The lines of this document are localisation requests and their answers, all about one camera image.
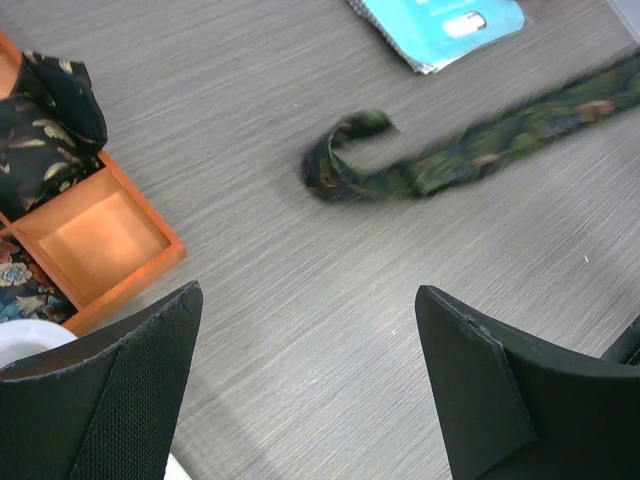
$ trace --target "white bowl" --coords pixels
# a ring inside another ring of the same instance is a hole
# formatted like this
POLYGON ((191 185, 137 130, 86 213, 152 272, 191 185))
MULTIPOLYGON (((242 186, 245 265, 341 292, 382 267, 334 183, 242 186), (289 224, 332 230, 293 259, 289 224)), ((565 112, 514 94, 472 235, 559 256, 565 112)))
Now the white bowl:
POLYGON ((11 320, 0 323, 0 368, 73 342, 76 338, 66 328, 45 320, 11 320))

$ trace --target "blue package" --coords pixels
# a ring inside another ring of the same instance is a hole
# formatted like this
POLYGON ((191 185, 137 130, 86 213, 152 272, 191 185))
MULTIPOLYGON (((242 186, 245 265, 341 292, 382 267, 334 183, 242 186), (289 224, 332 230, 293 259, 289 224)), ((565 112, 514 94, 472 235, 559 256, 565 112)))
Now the blue package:
POLYGON ((609 0, 633 38, 640 43, 640 2, 638 0, 609 0))
POLYGON ((420 73, 522 30, 516 0, 347 0, 420 73))

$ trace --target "dark floral scarf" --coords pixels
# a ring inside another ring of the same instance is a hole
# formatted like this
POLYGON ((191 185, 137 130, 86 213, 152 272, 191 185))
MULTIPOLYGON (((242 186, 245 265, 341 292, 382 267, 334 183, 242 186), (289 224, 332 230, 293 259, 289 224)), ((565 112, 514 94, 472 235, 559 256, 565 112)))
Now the dark floral scarf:
POLYGON ((0 239, 0 323, 38 318, 63 323, 76 309, 13 239, 0 239))
POLYGON ((338 122, 305 155, 302 178, 327 202, 428 198, 479 181, 572 133, 640 105, 640 51, 451 135, 378 171, 351 168, 336 149, 394 129, 383 112, 338 122))
POLYGON ((24 52, 0 101, 0 211, 16 220, 95 173, 106 141, 85 66, 24 52))

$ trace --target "dark green necktie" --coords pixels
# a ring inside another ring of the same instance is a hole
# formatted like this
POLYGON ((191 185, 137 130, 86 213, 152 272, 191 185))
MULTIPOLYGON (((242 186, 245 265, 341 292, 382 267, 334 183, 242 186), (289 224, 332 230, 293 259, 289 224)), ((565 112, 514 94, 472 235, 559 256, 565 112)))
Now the dark green necktie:
POLYGON ((431 197, 639 105, 640 50, 378 171, 351 168, 335 153, 394 128, 383 112, 354 113, 305 155, 302 177, 311 193, 328 202, 431 197))

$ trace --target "orange wooden tray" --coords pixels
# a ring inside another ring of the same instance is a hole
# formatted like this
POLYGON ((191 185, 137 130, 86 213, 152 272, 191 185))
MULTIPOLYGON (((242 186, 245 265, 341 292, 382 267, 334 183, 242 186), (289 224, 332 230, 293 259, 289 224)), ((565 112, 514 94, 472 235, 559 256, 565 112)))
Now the orange wooden tray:
MULTIPOLYGON (((0 30, 0 99, 20 51, 0 30)), ((77 308, 64 326, 89 333, 185 257, 184 245, 104 150, 105 168, 24 217, 0 212, 0 237, 22 244, 77 308)))

